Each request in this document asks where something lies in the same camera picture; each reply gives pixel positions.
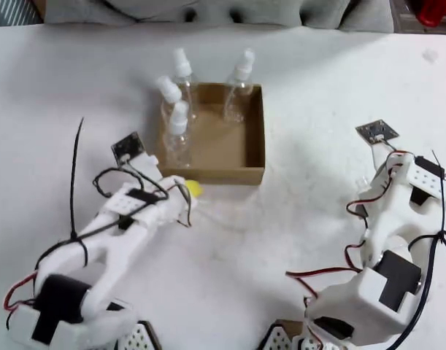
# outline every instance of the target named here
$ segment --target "bottle cap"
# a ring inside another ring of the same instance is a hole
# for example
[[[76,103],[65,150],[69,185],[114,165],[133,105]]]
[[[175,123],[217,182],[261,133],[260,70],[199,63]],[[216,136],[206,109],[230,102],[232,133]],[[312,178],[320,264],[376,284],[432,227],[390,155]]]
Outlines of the bottle cap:
[[[169,120],[169,133],[172,135],[182,135],[187,130],[188,123],[188,103],[179,101],[174,105],[174,110]]]
[[[188,77],[192,74],[191,63],[188,61],[183,48],[174,50],[174,65],[176,75],[179,78]]]
[[[234,69],[234,77],[238,80],[247,80],[252,73],[255,53],[252,49],[246,49]]]
[[[168,104],[175,104],[182,98],[182,92],[179,87],[168,76],[159,77],[156,80],[156,85]]]

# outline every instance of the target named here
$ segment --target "red object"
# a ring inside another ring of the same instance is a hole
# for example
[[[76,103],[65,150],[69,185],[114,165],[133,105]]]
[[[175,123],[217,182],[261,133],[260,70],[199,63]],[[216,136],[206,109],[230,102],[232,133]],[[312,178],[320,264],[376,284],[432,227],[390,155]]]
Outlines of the red object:
[[[418,20],[427,27],[437,27],[446,15],[446,0],[424,0]]]

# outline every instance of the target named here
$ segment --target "cardboard box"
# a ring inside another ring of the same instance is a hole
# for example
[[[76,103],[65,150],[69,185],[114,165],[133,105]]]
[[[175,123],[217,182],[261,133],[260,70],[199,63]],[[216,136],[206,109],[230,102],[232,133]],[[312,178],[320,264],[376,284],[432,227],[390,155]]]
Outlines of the cardboard box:
[[[206,184],[260,184],[265,172],[264,110],[261,86],[255,85],[242,123],[222,118],[225,86],[199,85],[199,118],[191,129],[192,166],[168,168],[161,120],[159,169],[163,176],[180,175]]]

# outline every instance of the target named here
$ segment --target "black wire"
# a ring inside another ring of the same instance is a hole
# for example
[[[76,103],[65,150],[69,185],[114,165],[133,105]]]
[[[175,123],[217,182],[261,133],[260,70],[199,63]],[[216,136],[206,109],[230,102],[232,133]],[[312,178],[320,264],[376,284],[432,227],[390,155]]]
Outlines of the black wire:
[[[128,174],[130,176],[133,176],[140,183],[140,190],[143,191],[145,189],[145,186],[143,185],[142,179],[140,179],[140,177],[138,175],[136,175],[133,171],[130,171],[130,170],[127,170],[127,169],[124,169],[124,168],[107,168],[107,169],[103,170],[101,173],[99,173],[98,175],[96,175],[96,177],[93,179],[93,186],[98,190],[99,194],[102,195],[103,197],[111,198],[112,197],[112,193],[103,191],[101,189],[101,186],[99,186],[99,180],[105,174],[110,173],[111,171],[118,171],[120,173],[125,173],[125,174]]]
[[[74,157],[72,159],[72,174],[70,176],[70,239],[75,239],[77,230],[75,229],[75,217],[74,217],[74,186],[75,186],[75,170],[77,168],[77,153],[78,153],[78,141],[80,140],[80,132],[82,130],[83,120],[78,125],[77,135],[75,136],[74,143]]]
[[[35,301],[35,299],[28,299],[28,300],[22,301],[21,303],[22,304],[26,304],[26,305],[33,305],[34,301]],[[9,315],[5,319],[5,327],[6,327],[7,330],[10,330],[10,324],[9,324],[10,323],[10,319],[12,318],[13,313],[16,312],[16,311],[17,311],[16,308],[11,310],[9,312]]]
[[[419,242],[421,239],[432,238],[430,252],[429,252],[429,256],[428,256],[427,276],[426,276],[426,280],[424,282],[422,295],[420,296],[418,307],[417,307],[414,315],[412,316],[410,323],[404,329],[403,333],[395,340],[395,342],[391,346],[388,347],[387,350],[396,350],[406,340],[406,338],[409,336],[409,334],[414,329],[415,325],[418,323],[420,315],[422,314],[424,306],[426,305],[428,293],[430,291],[430,287],[431,287],[431,283],[432,283],[437,243],[439,241],[441,241],[446,246],[446,239],[445,239],[445,236],[446,236],[446,231],[445,231],[445,189],[443,186],[443,178],[445,175],[443,174],[442,166],[440,165],[440,162],[439,162],[437,156],[435,155],[435,152],[432,151],[432,153],[434,153],[435,160],[437,161],[437,164],[440,168],[440,190],[442,192],[442,226],[438,233],[436,233],[434,235],[419,236],[419,237],[413,239],[408,246],[408,249],[411,249],[411,247],[415,243]]]
[[[184,197],[185,202],[187,203],[187,206],[188,206],[188,210],[187,210],[187,224],[184,224],[180,220],[178,220],[177,222],[179,222],[181,225],[186,226],[187,228],[191,228],[192,227],[192,223],[191,223],[192,195],[191,195],[191,192],[188,189],[188,187],[185,186],[184,184],[179,184],[179,183],[176,182],[176,186],[179,189],[179,191],[182,194],[182,196]]]
[[[388,142],[387,140],[383,139],[383,140],[382,140],[382,143],[384,143],[384,144],[386,144],[388,147],[390,147],[390,148],[393,150],[393,152],[396,152],[396,151],[397,151],[396,147],[394,147],[394,146],[393,146],[390,142]]]
[[[157,202],[158,202],[158,201],[163,201],[164,199],[165,199],[165,198],[159,198],[159,199],[157,200]],[[68,239],[68,240],[65,240],[65,241],[58,242],[57,244],[54,244],[52,247],[50,247],[48,250],[46,250],[44,253],[41,254],[41,256],[39,257],[38,261],[36,262],[36,266],[35,266],[34,269],[37,270],[38,267],[39,267],[39,264],[41,263],[41,261],[42,261],[46,256],[48,256],[49,254],[51,254],[51,253],[54,252],[55,250],[59,249],[60,247],[65,246],[65,245],[70,244],[70,243],[77,242],[78,239],[80,239],[80,241],[81,241],[81,240],[83,240],[83,239],[85,239],[85,238],[88,238],[88,237],[97,235],[98,233],[104,232],[105,230],[107,230],[107,229],[109,229],[109,228],[112,228],[112,227],[114,227],[114,226],[116,226],[116,225],[119,225],[119,224],[121,224],[121,223],[127,221],[127,220],[130,219],[132,216],[134,216],[136,213],[138,213],[139,211],[145,209],[145,208],[146,208],[147,206],[149,206],[149,205],[151,205],[151,204],[150,204],[150,203],[145,203],[145,204],[143,204],[142,206],[139,206],[138,208],[134,209],[133,211],[131,211],[131,212],[128,213],[127,215],[123,215],[123,216],[121,216],[119,219],[117,219],[117,220],[115,220],[115,221],[113,221],[113,222],[111,222],[111,223],[109,223],[109,224],[106,224],[106,225],[104,225],[104,226],[101,226],[101,227],[99,227],[99,228],[96,228],[95,230],[92,230],[91,232],[84,233],[83,235],[78,236],[77,240],[70,240],[70,239]]]
[[[74,241],[78,242],[78,244],[83,248],[83,251],[85,253],[85,264],[83,267],[85,268],[88,265],[88,249],[80,238],[76,238]]]
[[[430,286],[432,283],[432,276],[434,274],[434,260],[435,260],[435,251],[437,249],[437,243],[439,241],[439,237],[437,235],[432,239],[430,254],[428,257],[428,265],[427,265],[427,276],[424,282],[424,287],[422,290],[422,295],[420,296],[418,308],[412,316],[410,323],[406,326],[403,333],[395,340],[395,342],[387,348],[387,350],[396,350],[409,336],[409,334],[414,329],[415,325],[418,323],[420,315],[424,309],[424,306],[427,302],[428,292],[430,291]]]
[[[424,239],[424,238],[433,238],[433,237],[435,237],[435,235],[421,235],[421,236],[418,236],[418,237],[416,237],[416,238],[414,238],[410,243],[409,243],[409,245],[407,246],[407,250],[411,250],[411,248],[412,248],[412,246],[414,246],[414,244],[416,244],[417,242],[419,242],[421,239]]]
[[[11,310],[9,313],[9,316],[7,316],[7,319],[5,320],[5,327],[7,330],[10,330],[10,319],[12,318],[13,313],[15,312],[15,310]]]
[[[169,193],[167,190],[165,190],[159,183],[157,183],[156,181],[154,181],[153,179],[151,179],[150,177],[146,176],[145,174],[143,174],[140,170],[138,170],[137,168],[135,168],[133,165],[130,164],[130,161],[127,160],[127,165],[130,166],[137,174],[139,174],[143,179],[147,180],[149,183],[151,183],[153,186],[155,186],[156,188],[159,189],[160,192],[162,192],[164,194],[164,196],[166,197],[165,199],[169,198]]]

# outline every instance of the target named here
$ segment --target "white table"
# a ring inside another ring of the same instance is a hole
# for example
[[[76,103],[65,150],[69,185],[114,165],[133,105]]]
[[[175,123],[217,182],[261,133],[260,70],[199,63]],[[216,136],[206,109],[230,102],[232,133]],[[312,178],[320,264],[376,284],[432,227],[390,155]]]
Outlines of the white table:
[[[307,291],[284,272],[343,265],[342,248],[362,234],[362,222],[344,210],[356,179],[374,173],[357,125],[383,118],[402,134],[396,145],[428,157],[435,149],[446,168],[446,36],[158,24],[0,28],[0,349],[21,349],[4,329],[4,293],[69,234],[80,118],[82,227],[103,202],[91,180],[113,165],[109,146],[132,131],[153,144],[153,81],[171,72],[176,46],[187,49],[202,80],[216,82],[245,47],[257,52],[266,173],[258,188],[205,186],[193,229],[161,230],[118,290],[152,322],[164,349],[254,349],[276,318],[302,318]],[[445,249],[437,255],[430,301],[403,349],[446,347]],[[311,282],[322,289],[348,278]]]

